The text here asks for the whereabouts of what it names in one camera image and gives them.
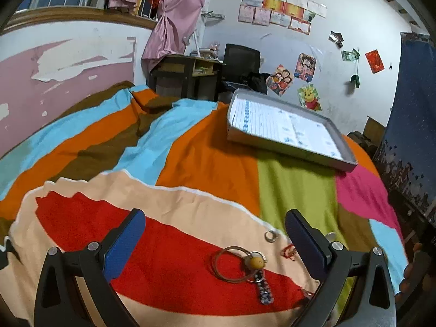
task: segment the gray tray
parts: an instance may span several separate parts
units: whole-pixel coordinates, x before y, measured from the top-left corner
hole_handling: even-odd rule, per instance
[[[255,135],[250,135],[235,127],[232,127],[230,125],[230,112],[232,110],[232,106],[236,98],[273,106],[282,109],[284,111],[291,112],[299,116],[302,116],[304,118],[311,119],[313,121],[317,121],[319,123],[324,124],[332,140],[336,144],[337,149],[341,153],[342,160],[327,155],[323,155],[320,153],[316,153],[314,151],[302,149],[293,145],[283,144],[283,143],[276,142],[274,140],[266,139]],[[304,159],[310,162],[315,162],[317,164],[321,164],[324,166],[340,169],[345,172],[351,172],[357,166],[357,161],[356,158],[354,157],[354,154],[352,153],[351,149],[348,147],[348,144],[343,138],[342,134],[339,132],[335,124],[329,118],[324,117],[321,114],[316,113],[315,111],[311,111],[309,109],[305,109],[300,106],[296,106],[294,104],[286,103],[280,99],[271,98],[261,93],[247,91],[243,89],[237,89],[233,94],[232,100],[230,102],[230,106],[228,107],[227,126],[228,126],[227,139],[230,141],[243,143],[254,147],[260,147],[263,149],[276,151],[278,153],[284,153],[286,155],[291,155],[293,157]]]

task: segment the black chair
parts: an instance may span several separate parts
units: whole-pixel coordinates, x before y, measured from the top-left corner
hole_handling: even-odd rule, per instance
[[[251,72],[259,73],[259,69],[260,52],[258,50],[244,47],[243,45],[226,44],[221,75],[222,81],[215,95],[215,100],[217,100],[218,93],[226,92],[226,97],[223,96],[220,98],[223,98],[223,102],[228,103],[236,88],[251,89],[247,86],[247,76]]]

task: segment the wooden beam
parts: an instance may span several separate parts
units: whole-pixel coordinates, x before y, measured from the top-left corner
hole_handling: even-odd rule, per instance
[[[156,22],[115,10],[83,6],[53,6],[15,13],[0,35],[42,23],[64,21],[97,21],[154,29]]]

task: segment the hand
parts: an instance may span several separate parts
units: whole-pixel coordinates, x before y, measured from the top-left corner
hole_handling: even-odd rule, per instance
[[[413,246],[413,251],[419,251],[422,248],[421,243],[416,243],[415,246]],[[409,282],[408,278],[411,276],[411,272],[413,271],[413,264],[409,264],[406,269],[404,270],[404,279],[400,283],[400,293],[395,295],[395,302],[399,302],[402,298],[402,294],[405,293],[409,289]],[[424,279],[422,280],[422,290],[423,291],[430,291],[432,288],[436,287],[436,277],[430,276],[429,274],[426,274],[424,276]]]

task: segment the blue gripper pad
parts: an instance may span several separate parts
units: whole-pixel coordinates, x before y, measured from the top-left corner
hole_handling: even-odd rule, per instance
[[[130,255],[138,244],[145,230],[145,215],[139,209],[132,209],[118,229],[113,244],[104,255],[103,275],[107,281],[118,278],[124,269]]]
[[[297,209],[286,213],[285,228],[310,276],[324,281],[331,259],[328,240],[319,230],[313,229]]]

